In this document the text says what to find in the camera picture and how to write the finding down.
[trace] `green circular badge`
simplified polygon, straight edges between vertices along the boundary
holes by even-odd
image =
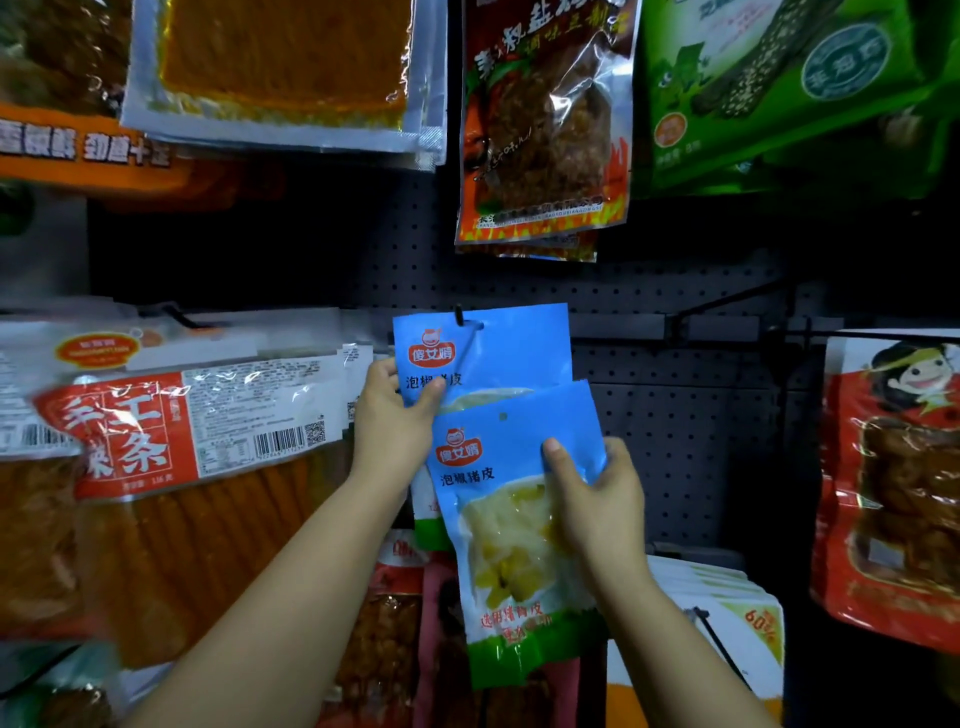
[[[876,25],[857,23],[824,38],[806,57],[804,91],[818,101],[835,101],[862,91],[890,58],[890,38]]]

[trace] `blue snack package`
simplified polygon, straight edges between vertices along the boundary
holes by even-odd
[[[457,554],[475,690],[522,685],[607,638],[559,523],[542,444],[557,438],[592,484],[607,455],[589,385],[439,415],[427,459]]]
[[[408,406],[434,376],[446,379],[441,413],[573,381],[566,303],[467,311],[464,325],[447,313],[394,318],[400,394]],[[450,550],[430,474],[410,486],[417,545]]]

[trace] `pink package edge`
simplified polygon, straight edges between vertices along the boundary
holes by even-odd
[[[420,644],[417,653],[420,681],[417,683],[417,695],[414,698],[413,728],[429,728],[433,714],[435,655],[442,635],[440,620],[437,618],[440,591],[444,582],[451,579],[457,579],[452,554],[431,554],[431,561],[423,570],[423,611],[420,617]],[[580,689],[580,658],[544,665],[540,670],[555,696],[551,728],[575,728],[577,693]]]

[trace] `hand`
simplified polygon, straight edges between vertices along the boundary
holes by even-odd
[[[374,361],[357,402],[350,479],[388,495],[402,493],[426,462],[445,385],[442,376],[435,376],[420,390],[420,400],[404,408],[396,392],[396,361]]]
[[[607,437],[604,443],[607,468],[592,487],[557,440],[543,443],[543,455],[560,490],[566,538],[580,555],[589,580],[601,590],[627,576],[624,570],[647,573],[640,478],[623,440]]]

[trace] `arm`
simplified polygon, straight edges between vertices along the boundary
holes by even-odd
[[[430,448],[441,377],[403,408],[393,359],[357,403],[353,466],[126,728],[312,728],[332,685],[377,552]]]
[[[763,704],[670,600],[647,568],[643,490],[622,440],[589,488],[556,440],[544,454],[564,526],[653,728],[774,728]]]

